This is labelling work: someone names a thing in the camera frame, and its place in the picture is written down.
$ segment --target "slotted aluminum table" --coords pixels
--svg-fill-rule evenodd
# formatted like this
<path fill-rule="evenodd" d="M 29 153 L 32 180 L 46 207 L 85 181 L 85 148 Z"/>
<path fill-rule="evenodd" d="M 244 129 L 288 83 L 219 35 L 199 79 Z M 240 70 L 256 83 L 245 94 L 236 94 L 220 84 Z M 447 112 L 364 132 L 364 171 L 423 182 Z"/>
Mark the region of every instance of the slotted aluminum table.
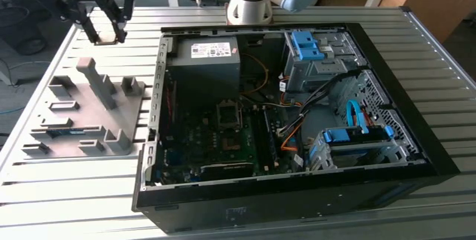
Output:
<path fill-rule="evenodd" d="M 476 85 L 411 13 L 397 8 L 276 9 L 274 22 L 359 22 L 417 108 L 442 141 L 461 174 L 418 190 L 389 207 L 363 212 L 256 224 L 181 235 L 272 239 L 445 239 L 476 236 Z M 93 11 L 98 31 L 109 30 Z M 44 104 L 53 74 L 73 74 L 74 57 L 92 56 L 110 80 L 134 76 L 148 86 L 136 122 L 145 139 L 149 93 L 160 27 L 224 24 L 221 8 L 136 8 L 124 44 L 92 46 L 72 28 L 0 152 L 0 236 L 2 239 L 137 239 L 165 237 L 130 209 L 137 151 L 126 156 L 23 160 L 21 131 Z"/>

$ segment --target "sticker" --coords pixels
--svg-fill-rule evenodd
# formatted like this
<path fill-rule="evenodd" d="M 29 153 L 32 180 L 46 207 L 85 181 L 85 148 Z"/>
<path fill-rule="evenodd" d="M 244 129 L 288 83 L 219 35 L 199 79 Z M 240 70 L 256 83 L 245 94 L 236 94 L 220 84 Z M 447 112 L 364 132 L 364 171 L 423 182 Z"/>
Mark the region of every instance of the sticker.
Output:
<path fill-rule="evenodd" d="M 247 216 L 247 207 L 228 208 L 225 210 L 225 220 L 229 222 L 243 221 Z"/>
<path fill-rule="evenodd" d="M 193 44 L 191 52 L 192 58 L 231 56 L 229 42 Z"/>
<path fill-rule="evenodd" d="M 279 82 L 279 91 L 286 92 L 286 83 Z"/>
<path fill-rule="evenodd" d="M 302 158 L 298 156 L 298 154 L 294 154 L 294 162 L 296 162 L 296 164 L 298 164 L 299 166 L 302 166 L 302 163 L 304 162 L 304 161 L 302 160 Z"/>
<path fill-rule="evenodd" d="M 332 48 L 330 46 L 319 46 L 319 51 L 320 52 L 331 52 Z"/>

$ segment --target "power supply label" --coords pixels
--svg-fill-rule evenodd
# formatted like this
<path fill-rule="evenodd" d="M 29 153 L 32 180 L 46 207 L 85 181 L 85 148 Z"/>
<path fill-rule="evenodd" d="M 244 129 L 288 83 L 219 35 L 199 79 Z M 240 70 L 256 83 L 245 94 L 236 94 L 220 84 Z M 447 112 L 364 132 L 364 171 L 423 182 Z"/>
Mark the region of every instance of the power supply label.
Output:
<path fill-rule="evenodd" d="M 196 43 L 192 45 L 192 58 L 231 56 L 229 42 Z"/>

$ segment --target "motherboard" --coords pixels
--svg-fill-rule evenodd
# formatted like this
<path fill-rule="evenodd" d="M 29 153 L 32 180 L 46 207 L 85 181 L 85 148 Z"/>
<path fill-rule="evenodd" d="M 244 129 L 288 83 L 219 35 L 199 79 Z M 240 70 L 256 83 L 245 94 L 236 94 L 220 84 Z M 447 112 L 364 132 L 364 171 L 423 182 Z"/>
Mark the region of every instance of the motherboard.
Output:
<path fill-rule="evenodd" d="M 252 108 L 232 100 L 176 112 L 164 125 L 165 184 L 245 178 L 286 172 L 288 159 L 278 155 L 276 107 Z"/>

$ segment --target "cable on floor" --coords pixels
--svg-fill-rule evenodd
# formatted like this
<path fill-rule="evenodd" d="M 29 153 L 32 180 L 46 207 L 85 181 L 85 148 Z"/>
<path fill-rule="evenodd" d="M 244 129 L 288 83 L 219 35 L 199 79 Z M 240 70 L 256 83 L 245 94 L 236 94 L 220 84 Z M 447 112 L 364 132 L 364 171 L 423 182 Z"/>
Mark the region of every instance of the cable on floor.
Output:
<path fill-rule="evenodd" d="M 46 61 L 32 61 L 32 62 L 25 62 L 25 63 L 19 63 L 17 65 L 13 65 L 9 68 L 9 70 L 13 70 L 13 69 L 18 68 L 19 66 L 29 65 L 29 64 L 33 64 L 33 63 L 46 63 L 46 64 L 49 64 L 49 62 L 46 62 Z"/>
<path fill-rule="evenodd" d="M 2 60 L 1 58 L 0 58 L 0 61 L 1 61 L 1 63 L 3 63 L 3 65 L 5 65 L 5 68 L 6 68 L 6 71 L 7 71 L 7 79 L 9 79 L 9 83 L 11 83 L 11 72 L 9 71 L 7 64 L 6 64 L 5 60 Z"/>
<path fill-rule="evenodd" d="M 19 107 L 19 108 L 17 108 L 17 109 L 11 109 L 11 110 L 2 111 L 2 112 L 0 112 L 0 115 L 13 113 L 13 112 L 15 112 L 15 111 L 19 111 L 21 109 L 23 109 L 23 106 Z"/>

